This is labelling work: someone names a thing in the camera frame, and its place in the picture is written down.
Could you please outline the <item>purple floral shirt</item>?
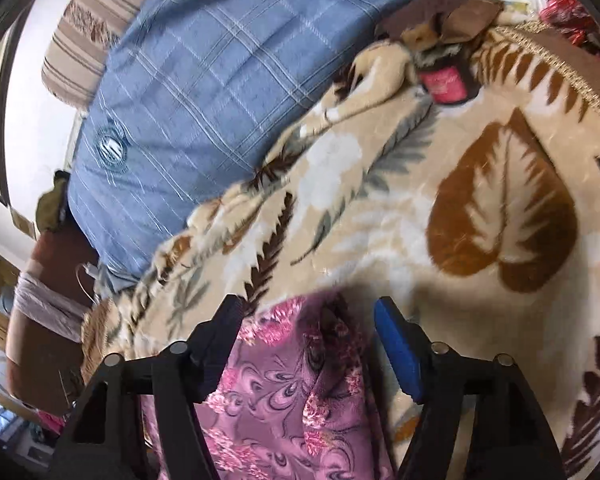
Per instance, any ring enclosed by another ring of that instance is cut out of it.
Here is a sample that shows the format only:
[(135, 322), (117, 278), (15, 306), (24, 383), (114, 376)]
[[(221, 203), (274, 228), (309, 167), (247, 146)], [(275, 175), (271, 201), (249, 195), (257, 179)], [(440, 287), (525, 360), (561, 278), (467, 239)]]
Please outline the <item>purple floral shirt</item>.
[(196, 405), (222, 479), (391, 479), (363, 338), (338, 292), (245, 318)]

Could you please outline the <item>beige leaf pattern blanket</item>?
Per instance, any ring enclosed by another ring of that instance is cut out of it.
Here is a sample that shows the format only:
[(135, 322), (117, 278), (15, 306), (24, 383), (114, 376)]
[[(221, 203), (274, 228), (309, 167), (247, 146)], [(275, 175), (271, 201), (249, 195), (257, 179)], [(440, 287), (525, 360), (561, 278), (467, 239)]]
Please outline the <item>beige leaf pattern blanket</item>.
[(600, 478), (600, 60), (542, 26), (496, 26), (470, 58), (478, 96), (453, 107), (411, 67), (396, 42), (360, 52), (255, 177), (198, 206), (86, 318), (82, 374), (110, 352), (154, 356), (227, 295), (249, 318), (338, 292), (395, 476), (420, 409), (374, 335), (389, 296), (464, 356), (510, 354), (566, 476)]

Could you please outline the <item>brown headboard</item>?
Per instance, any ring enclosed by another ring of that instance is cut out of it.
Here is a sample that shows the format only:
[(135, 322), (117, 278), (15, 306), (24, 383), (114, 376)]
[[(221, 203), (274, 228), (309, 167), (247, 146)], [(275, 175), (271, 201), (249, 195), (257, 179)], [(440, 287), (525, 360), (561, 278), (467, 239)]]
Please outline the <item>brown headboard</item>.
[(81, 326), (97, 252), (73, 224), (43, 232), (18, 276), (6, 336), (7, 391), (37, 411), (65, 415), (80, 395)]

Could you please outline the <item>white lace cloth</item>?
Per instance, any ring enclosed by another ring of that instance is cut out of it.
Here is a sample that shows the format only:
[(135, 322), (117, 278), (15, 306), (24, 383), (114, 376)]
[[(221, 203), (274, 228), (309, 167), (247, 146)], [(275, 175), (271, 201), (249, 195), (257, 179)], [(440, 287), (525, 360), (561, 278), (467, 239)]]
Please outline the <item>white lace cloth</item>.
[(79, 344), (82, 341), (82, 324), (90, 309), (54, 292), (35, 276), (23, 272), (15, 287), (14, 310)]

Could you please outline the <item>olive green cloth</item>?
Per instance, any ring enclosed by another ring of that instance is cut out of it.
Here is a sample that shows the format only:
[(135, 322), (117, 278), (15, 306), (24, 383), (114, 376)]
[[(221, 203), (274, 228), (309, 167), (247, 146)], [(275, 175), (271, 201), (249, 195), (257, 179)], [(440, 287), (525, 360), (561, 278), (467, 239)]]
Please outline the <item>olive green cloth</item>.
[(69, 180), (70, 174), (68, 171), (56, 170), (53, 177), (53, 187), (38, 199), (35, 209), (35, 225), (40, 232), (56, 232), (66, 222)]

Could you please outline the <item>blue plaid quilt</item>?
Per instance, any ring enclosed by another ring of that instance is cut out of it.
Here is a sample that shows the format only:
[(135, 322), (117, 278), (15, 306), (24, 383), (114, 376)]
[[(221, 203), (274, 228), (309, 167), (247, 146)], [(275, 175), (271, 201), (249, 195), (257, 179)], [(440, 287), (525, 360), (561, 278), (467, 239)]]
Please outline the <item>blue plaid quilt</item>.
[(107, 272), (138, 280), (409, 1), (145, 0), (108, 54), (68, 189)]

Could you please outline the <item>brown plush toy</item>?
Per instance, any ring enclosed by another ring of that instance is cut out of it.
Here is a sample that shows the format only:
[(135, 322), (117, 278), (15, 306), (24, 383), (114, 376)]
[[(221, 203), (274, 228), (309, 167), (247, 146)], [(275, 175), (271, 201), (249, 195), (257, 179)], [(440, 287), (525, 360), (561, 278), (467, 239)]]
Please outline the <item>brown plush toy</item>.
[(406, 47), (434, 102), (460, 105), (480, 90), (470, 58), (502, 11), (500, 0), (412, 0), (380, 21), (376, 37)]

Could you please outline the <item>striped beige pillow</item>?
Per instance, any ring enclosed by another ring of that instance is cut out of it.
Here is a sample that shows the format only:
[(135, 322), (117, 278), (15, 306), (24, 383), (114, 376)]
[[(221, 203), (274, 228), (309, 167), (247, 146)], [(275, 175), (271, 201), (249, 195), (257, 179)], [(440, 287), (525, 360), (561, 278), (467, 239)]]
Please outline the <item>striped beige pillow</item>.
[(144, 0), (70, 0), (53, 34), (42, 81), (57, 99), (87, 110), (105, 73), (109, 50)]

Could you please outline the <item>red shiny bag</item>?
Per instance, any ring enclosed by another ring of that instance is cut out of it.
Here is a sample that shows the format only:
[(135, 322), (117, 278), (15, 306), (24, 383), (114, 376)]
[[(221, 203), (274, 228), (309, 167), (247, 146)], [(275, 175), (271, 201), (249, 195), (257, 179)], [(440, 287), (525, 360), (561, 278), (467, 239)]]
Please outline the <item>red shiny bag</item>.
[(546, 0), (539, 12), (540, 21), (554, 27), (574, 46), (582, 47), (598, 26), (578, 0)]

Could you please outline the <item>small wall plaque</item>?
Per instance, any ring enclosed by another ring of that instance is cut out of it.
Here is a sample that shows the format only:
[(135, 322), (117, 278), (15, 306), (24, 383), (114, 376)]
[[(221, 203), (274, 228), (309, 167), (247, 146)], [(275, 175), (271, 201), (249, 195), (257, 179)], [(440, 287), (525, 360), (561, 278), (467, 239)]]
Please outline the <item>small wall plaque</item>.
[(10, 213), (10, 218), (12, 218), (12, 224), (15, 226), (15, 228), (32, 238), (32, 240), (36, 240), (38, 238), (38, 234), (36, 234), (35, 224), (12, 208), (12, 206), (9, 206), (8, 210)]

